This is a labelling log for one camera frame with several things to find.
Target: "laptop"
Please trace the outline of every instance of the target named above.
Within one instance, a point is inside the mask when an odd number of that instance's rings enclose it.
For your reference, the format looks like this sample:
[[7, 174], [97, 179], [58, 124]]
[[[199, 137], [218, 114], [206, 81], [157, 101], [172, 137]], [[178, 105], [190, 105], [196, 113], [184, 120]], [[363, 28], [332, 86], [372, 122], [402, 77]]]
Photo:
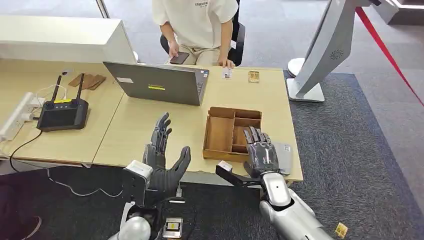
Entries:
[[177, 104], [200, 106], [209, 70], [175, 65], [143, 65], [104, 61], [128, 95]]

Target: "laptop lid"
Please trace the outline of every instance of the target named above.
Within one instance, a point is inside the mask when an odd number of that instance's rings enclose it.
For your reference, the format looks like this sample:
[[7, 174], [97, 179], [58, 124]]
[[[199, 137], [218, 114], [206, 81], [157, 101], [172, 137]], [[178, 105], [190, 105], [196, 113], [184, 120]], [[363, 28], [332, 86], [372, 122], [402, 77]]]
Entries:
[[129, 97], [200, 105], [194, 70], [108, 61], [103, 64]]

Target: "power strip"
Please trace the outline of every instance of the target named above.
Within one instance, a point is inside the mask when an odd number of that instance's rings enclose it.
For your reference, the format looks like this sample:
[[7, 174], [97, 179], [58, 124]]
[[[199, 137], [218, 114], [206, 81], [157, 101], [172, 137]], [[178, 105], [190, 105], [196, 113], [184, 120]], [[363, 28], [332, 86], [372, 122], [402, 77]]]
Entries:
[[10, 117], [0, 128], [0, 139], [13, 140], [24, 125], [24, 122], [32, 120], [34, 108], [40, 108], [44, 102], [45, 98], [39, 97], [37, 99], [32, 92], [25, 93]]

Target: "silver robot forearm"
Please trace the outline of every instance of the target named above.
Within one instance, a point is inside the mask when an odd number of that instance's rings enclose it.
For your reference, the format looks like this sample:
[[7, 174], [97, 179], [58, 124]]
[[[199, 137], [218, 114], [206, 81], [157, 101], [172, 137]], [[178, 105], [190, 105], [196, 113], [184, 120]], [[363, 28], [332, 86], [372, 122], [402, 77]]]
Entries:
[[279, 187], [267, 188], [272, 196], [259, 204], [261, 215], [271, 223], [276, 231], [287, 240], [332, 240], [323, 229], [323, 225], [315, 218], [312, 209], [291, 189], [281, 175], [271, 173], [273, 181], [280, 179]]

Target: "smartphone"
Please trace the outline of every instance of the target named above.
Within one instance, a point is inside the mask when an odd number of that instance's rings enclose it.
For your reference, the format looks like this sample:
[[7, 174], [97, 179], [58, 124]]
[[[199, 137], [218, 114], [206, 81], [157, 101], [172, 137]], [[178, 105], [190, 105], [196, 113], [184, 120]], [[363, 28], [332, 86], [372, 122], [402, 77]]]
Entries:
[[183, 64], [184, 61], [189, 57], [189, 54], [187, 52], [178, 52], [178, 56], [174, 56], [169, 63], [170, 64]]

